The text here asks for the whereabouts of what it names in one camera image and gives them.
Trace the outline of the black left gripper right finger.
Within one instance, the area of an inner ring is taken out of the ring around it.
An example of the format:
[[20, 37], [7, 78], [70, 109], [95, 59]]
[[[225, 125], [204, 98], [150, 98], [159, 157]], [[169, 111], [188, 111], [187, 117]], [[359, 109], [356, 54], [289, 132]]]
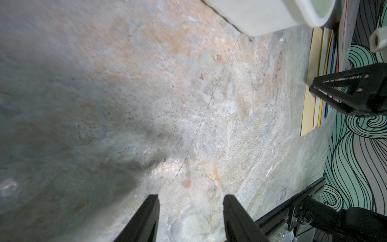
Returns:
[[227, 242], [268, 242], [234, 195], [223, 200], [223, 217]]

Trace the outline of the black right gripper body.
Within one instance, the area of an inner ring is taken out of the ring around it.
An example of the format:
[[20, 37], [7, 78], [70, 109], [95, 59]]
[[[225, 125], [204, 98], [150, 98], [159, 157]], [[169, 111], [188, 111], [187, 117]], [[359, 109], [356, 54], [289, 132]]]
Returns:
[[376, 63], [319, 76], [314, 78], [309, 90], [345, 115], [386, 115], [387, 64]]

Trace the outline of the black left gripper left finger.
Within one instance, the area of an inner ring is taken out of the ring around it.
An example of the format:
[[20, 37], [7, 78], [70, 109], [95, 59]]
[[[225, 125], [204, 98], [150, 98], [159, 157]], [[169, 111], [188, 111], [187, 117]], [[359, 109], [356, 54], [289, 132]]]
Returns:
[[160, 214], [158, 195], [149, 195], [114, 242], [155, 242]]

